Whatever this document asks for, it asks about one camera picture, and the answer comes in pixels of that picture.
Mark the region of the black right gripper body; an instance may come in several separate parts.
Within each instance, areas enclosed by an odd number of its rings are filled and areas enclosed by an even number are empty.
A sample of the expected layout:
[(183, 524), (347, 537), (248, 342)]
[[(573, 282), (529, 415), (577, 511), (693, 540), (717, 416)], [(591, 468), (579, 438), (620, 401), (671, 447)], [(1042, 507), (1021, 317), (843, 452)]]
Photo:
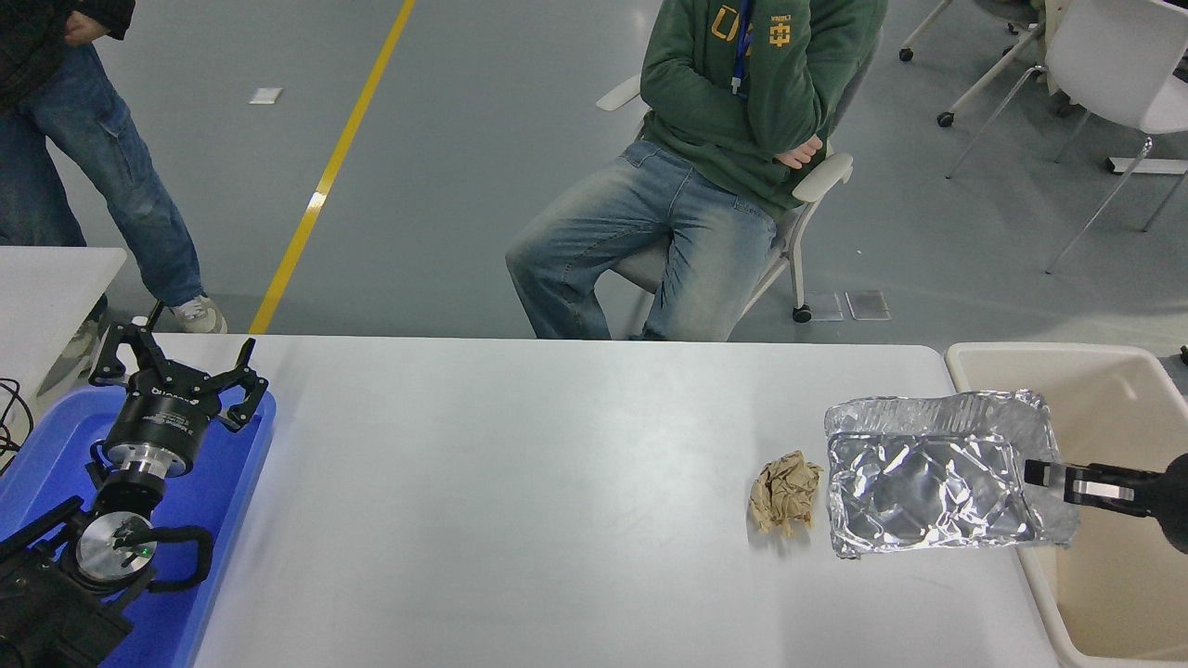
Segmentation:
[(1187, 454), (1151, 483), (1151, 511), (1169, 544), (1187, 554)]

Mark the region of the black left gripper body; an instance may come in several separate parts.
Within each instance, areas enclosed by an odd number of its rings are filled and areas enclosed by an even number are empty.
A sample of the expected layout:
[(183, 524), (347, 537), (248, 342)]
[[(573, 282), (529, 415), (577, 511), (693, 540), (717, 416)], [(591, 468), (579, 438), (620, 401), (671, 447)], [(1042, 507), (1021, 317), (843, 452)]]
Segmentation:
[(135, 372), (124, 409), (103, 440), (103, 456), (122, 464), (137, 445), (148, 445), (169, 452), (175, 462), (192, 464), (220, 412), (217, 393), (194, 396), (192, 389), (185, 380), (165, 387), (156, 371)]

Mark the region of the standing person's hand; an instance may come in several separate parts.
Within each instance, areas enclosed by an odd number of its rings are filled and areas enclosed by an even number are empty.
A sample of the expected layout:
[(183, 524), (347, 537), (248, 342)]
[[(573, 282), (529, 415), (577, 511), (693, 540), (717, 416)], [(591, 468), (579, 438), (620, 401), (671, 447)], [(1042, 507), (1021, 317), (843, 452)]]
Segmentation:
[(70, 48), (82, 48), (91, 44), (103, 34), (110, 33), (110, 29), (80, 11), (72, 11), (65, 21), (63, 40)]

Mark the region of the seated person's right hand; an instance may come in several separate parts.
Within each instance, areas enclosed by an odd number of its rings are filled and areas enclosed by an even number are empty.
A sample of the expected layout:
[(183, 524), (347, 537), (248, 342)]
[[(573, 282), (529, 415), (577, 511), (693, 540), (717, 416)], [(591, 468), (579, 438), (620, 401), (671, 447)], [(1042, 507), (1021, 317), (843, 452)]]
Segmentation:
[(775, 160), (786, 168), (800, 170), (809, 165), (823, 149), (824, 143), (819, 139), (819, 136), (811, 136), (805, 143), (798, 145), (798, 147), (786, 149), (786, 151), (776, 155)]

